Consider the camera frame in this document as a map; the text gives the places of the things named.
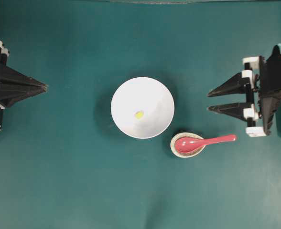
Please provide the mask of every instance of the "spoon handle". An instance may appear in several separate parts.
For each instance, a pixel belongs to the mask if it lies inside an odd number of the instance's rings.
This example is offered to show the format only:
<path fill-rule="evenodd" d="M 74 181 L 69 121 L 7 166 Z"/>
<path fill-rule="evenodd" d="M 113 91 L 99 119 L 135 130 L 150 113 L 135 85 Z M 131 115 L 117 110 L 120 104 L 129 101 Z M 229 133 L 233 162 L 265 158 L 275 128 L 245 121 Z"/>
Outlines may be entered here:
<path fill-rule="evenodd" d="M 211 144 L 216 144 L 216 143 L 221 143 L 221 142 L 234 142 L 234 141 L 236 141 L 236 139 L 237 139 L 236 135 L 225 135 L 225 136 L 221 136 L 221 137 L 204 139 L 201 142 L 204 145 L 211 145 Z"/>

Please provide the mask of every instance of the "spoon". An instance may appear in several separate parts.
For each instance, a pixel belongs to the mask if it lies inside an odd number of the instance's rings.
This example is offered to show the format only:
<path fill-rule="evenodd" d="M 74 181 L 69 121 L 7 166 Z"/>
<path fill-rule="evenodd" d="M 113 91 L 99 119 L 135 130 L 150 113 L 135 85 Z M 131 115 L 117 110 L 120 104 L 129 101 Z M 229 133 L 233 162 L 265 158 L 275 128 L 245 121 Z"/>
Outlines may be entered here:
<path fill-rule="evenodd" d="M 236 135 L 226 135 L 221 137 L 215 137 L 210 139 L 197 139 L 193 137 L 182 137 L 178 139 L 175 144 L 175 150 L 179 153 L 189 153 L 200 147 L 221 143 L 221 142 L 234 142 L 236 141 Z"/>

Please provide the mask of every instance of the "teal tabletop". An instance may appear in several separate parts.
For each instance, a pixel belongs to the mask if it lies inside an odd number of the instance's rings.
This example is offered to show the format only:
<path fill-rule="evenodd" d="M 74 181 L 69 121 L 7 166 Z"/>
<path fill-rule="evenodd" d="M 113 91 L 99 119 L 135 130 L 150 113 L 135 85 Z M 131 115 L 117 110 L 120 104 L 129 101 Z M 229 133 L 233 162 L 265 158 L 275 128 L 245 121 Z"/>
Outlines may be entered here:
<path fill-rule="evenodd" d="M 206 96 L 242 58 L 281 43 L 281 0 L 0 0 L 0 40 L 8 66 L 49 85 L 4 113 L 0 229 L 281 229 L 281 124 L 250 138 L 245 122 L 207 111 L 243 95 Z M 175 103 L 147 140 L 110 113 L 115 90 L 139 76 Z M 182 159 L 169 145 L 183 131 L 238 140 Z"/>

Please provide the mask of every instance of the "yellow object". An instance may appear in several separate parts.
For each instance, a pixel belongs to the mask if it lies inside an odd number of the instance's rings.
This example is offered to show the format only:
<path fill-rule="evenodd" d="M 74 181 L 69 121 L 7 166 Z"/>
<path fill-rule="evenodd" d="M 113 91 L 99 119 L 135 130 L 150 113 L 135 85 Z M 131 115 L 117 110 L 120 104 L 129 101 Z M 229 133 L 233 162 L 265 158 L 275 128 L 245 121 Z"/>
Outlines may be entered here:
<path fill-rule="evenodd" d="M 135 113 L 135 118 L 137 119 L 141 119 L 144 116 L 144 112 L 143 111 L 138 111 Z"/>

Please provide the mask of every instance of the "white bowl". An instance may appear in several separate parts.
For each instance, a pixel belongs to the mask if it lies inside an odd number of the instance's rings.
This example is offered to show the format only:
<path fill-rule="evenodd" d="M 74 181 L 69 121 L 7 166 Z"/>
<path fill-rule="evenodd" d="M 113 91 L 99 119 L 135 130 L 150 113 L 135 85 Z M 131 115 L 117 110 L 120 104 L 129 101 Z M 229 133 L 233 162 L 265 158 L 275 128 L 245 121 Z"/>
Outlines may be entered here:
<path fill-rule="evenodd" d="M 116 126 L 134 138 L 151 138 L 171 123 L 174 102 L 161 82 L 138 77 L 124 82 L 114 93 L 111 114 Z"/>

